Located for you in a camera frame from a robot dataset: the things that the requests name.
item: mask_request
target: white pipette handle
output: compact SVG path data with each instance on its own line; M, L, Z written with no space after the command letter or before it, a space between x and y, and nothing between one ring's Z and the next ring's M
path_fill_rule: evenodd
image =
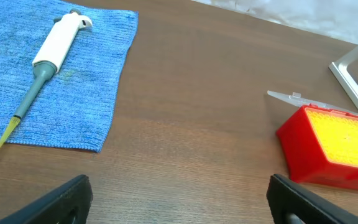
M92 27L91 19L74 9L61 19L55 19L55 25L32 61L33 67L36 63L47 61L56 66L56 73L59 72L75 35L85 27Z

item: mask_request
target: pipette tip box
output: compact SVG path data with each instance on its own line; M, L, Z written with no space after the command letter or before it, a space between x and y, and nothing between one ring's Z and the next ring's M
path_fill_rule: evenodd
M358 190L358 116L304 105L276 134L291 180Z

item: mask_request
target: red box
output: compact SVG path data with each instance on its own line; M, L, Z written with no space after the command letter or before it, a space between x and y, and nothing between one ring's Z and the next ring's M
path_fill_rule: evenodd
M341 116L358 119L353 114L315 105L304 105L295 112L276 132L287 160L290 179L298 183L310 182L358 190L358 167L337 164L327 159L306 114L307 108L341 113Z

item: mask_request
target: wood grain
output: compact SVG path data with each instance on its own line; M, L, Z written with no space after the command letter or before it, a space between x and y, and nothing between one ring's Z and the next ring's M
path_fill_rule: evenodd
M328 69L352 44L191 1L76 2L139 11L112 128L100 154L6 144L0 219L86 174L88 223L272 223L274 132L296 108L265 92L356 111ZM304 186L358 215L358 192Z

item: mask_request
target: silver metal bracket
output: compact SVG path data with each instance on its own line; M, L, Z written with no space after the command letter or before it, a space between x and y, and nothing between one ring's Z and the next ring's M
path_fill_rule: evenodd
M349 95L358 109L358 84L347 71L347 67L358 59L358 46L345 54L336 62L329 65L329 69L335 75L336 79L342 85L343 89Z

